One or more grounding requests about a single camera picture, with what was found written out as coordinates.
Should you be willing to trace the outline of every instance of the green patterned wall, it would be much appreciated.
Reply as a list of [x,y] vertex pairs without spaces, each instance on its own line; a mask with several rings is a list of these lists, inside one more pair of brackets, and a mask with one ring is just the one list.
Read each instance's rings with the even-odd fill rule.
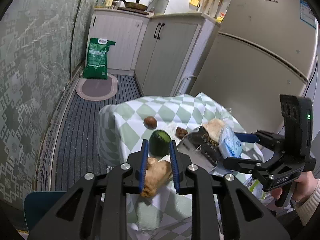
[[95,0],[14,0],[0,21],[0,200],[22,208],[52,114],[85,57]]

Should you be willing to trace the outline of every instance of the sweater sleeve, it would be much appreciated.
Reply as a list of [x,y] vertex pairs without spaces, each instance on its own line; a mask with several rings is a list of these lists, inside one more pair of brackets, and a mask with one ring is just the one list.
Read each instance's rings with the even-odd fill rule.
[[303,205],[296,208],[297,214],[300,217],[303,226],[308,223],[320,203],[320,179],[317,180],[318,185],[313,194],[305,203],[303,203]]

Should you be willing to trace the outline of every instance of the refrigerator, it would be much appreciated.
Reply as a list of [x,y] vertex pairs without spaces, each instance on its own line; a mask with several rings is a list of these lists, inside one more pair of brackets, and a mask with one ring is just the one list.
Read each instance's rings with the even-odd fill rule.
[[282,128],[280,94],[303,95],[318,26],[303,0],[231,0],[190,92],[207,94],[247,132]]

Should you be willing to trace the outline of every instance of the wooden cutting board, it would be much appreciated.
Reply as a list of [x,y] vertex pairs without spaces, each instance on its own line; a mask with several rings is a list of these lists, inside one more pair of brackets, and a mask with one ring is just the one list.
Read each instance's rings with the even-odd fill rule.
[[139,13],[139,14],[143,14],[143,15],[149,15],[149,13],[147,13],[147,12],[140,11],[140,10],[137,10],[137,9],[126,8],[126,7],[119,7],[118,10],[128,11],[128,12],[135,12],[135,13]]

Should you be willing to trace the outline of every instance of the blue and white tissue pack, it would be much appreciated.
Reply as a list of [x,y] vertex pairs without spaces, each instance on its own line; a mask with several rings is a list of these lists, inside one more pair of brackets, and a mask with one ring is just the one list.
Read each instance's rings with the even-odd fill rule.
[[221,129],[218,148],[223,158],[241,158],[242,143],[227,124]]

